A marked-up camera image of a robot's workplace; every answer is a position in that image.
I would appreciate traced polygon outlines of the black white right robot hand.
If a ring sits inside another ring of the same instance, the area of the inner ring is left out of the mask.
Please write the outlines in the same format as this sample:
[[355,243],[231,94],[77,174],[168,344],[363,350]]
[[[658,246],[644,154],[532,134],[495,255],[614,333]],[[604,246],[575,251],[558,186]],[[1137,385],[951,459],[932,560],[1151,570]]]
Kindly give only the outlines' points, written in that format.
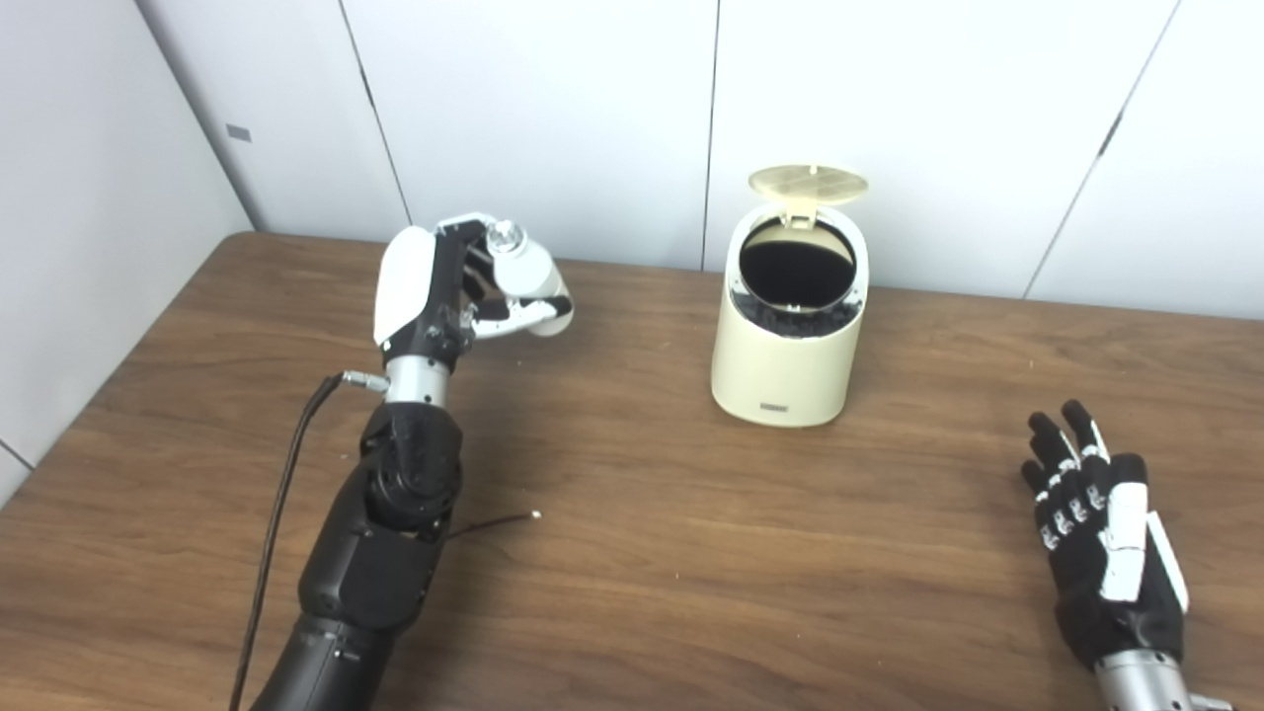
[[1028,419],[1031,458],[1019,471],[1055,581],[1055,621],[1085,667],[1124,652],[1186,657],[1188,587],[1162,517],[1146,461],[1112,453],[1078,400]]

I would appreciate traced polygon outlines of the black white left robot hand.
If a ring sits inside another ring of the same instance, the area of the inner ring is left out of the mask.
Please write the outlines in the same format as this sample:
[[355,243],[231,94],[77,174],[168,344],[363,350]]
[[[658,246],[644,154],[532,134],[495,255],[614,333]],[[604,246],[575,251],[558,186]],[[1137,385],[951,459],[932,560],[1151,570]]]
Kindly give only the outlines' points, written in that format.
[[382,258],[373,339],[382,361],[418,356],[455,369],[475,342],[556,337],[575,301],[549,250],[517,221],[464,214],[410,226]]

